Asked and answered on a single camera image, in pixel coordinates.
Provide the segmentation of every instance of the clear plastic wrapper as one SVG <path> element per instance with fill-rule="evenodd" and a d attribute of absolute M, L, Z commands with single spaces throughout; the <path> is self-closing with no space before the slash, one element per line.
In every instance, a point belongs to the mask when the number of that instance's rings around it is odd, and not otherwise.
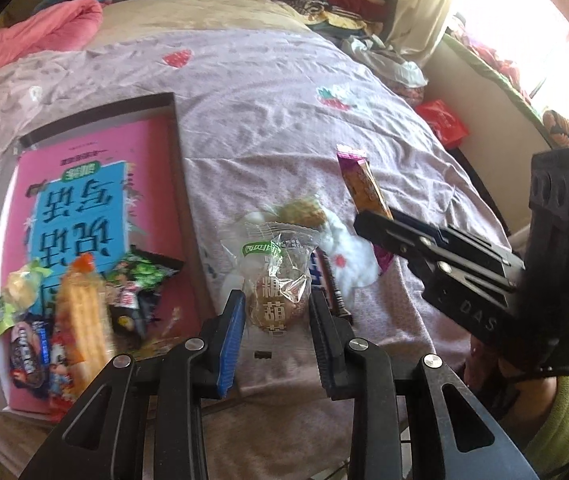
<path fill-rule="evenodd" d="M 247 319 L 271 333 L 303 319 L 311 293 L 309 256 L 319 233 L 305 227 L 267 222 L 237 224 L 222 240 L 244 278 Z"/>
<path fill-rule="evenodd" d="M 42 279 L 51 274 L 35 259 L 7 276 L 0 295 L 0 335 L 23 319 L 35 302 Z"/>

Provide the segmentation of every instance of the strawberry pattern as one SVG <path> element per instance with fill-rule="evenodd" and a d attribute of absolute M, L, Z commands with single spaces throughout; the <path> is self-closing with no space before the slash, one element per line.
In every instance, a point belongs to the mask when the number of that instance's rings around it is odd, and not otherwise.
<path fill-rule="evenodd" d="M 184 50 L 177 50 L 171 54 L 167 54 L 162 59 L 165 63 L 171 65 L 174 68 L 182 68 L 189 62 L 193 54 L 194 53 L 192 51 L 190 51 L 188 48 L 185 48 Z"/>

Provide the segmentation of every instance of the wrapped pastry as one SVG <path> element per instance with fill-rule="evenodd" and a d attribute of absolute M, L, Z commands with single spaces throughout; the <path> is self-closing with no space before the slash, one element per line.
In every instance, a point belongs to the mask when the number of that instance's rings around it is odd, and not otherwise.
<path fill-rule="evenodd" d="M 280 332 L 303 317 L 311 293 L 309 256 L 318 238 L 305 227 L 269 222 L 235 226 L 223 240 L 245 279 L 250 322 Z"/>
<path fill-rule="evenodd" d="M 93 256 L 81 254 L 63 276 L 56 296 L 50 367 L 54 420 L 116 354 L 104 300 L 104 280 L 95 272 Z"/>

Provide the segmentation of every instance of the candy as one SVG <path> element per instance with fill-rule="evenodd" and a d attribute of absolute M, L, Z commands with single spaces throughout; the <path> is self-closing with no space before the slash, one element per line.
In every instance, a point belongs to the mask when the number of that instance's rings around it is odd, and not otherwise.
<path fill-rule="evenodd" d="M 147 336 L 162 283 L 180 272 L 183 265 L 180 260 L 133 246 L 107 273 L 106 301 L 114 332 L 126 336 L 133 348 L 139 348 Z"/>
<path fill-rule="evenodd" d="M 49 347 L 46 323 L 19 321 L 11 329 L 10 374 L 18 388 L 29 388 L 46 398 L 49 377 Z"/>

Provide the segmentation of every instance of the beige blanket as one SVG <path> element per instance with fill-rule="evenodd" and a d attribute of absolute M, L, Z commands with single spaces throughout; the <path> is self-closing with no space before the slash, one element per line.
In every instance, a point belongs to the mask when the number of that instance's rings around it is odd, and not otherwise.
<path fill-rule="evenodd" d="M 171 30 L 288 30 L 309 32 L 269 0 L 129 0 L 104 7 L 104 21 L 88 49 Z"/>

